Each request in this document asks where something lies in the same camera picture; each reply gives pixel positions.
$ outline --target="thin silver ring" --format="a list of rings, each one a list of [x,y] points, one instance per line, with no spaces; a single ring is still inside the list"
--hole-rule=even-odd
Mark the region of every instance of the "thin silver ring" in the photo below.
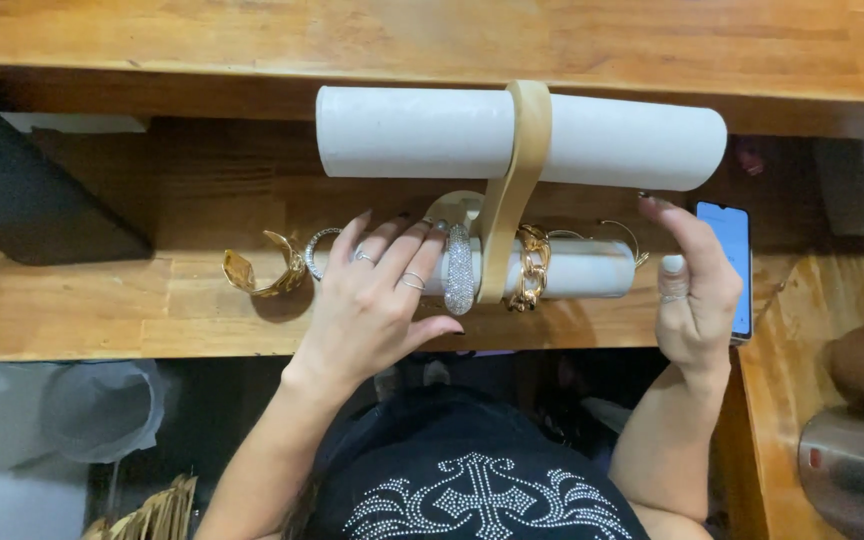
[[[372,266],[378,264],[374,258],[366,254],[366,251],[355,251],[355,261],[362,261],[363,259],[372,263]]]
[[[312,274],[312,277],[315,278],[315,281],[317,282],[320,282],[322,280],[322,270],[316,268],[315,261],[312,260],[312,257],[315,255],[315,245],[318,244],[319,239],[321,239],[325,235],[338,235],[339,233],[342,233],[342,228],[323,228],[322,230],[313,234],[312,239],[309,240],[309,243],[305,244],[305,255],[303,257],[303,259],[305,259],[305,266],[309,269],[309,274]]]
[[[686,300],[687,298],[689,298],[689,295],[683,295],[683,296],[666,296],[665,294],[663,294],[663,295],[660,295],[660,296],[661,296],[660,300],[662,301],[663,304],[668,304],[668,303],[670,303],[670,302],[675,302],[676,300]]]
[[[406,280],[406,278],[405,278],[406,276],[415,276],[415,278],[418,280],[419,283],[421,283],[421,285],[416,285],[414,283],[410,283],[408,280]],[[415,272],[406,272],[405,274],[402,274],[402,277],[400,277],[398,280],[400,282],[402,282],[402,285],[405,287],[412,288],[412,289],[418,289],[418,290],[426,290],[426,280],[423,279],[423,277],[420,276],[419,274],[416,274]]]
[[[457,223],[448,230],[448,279],[445,282],[445,308],[453,315],[464,315],[473,308],[475,276],[469,230]]]

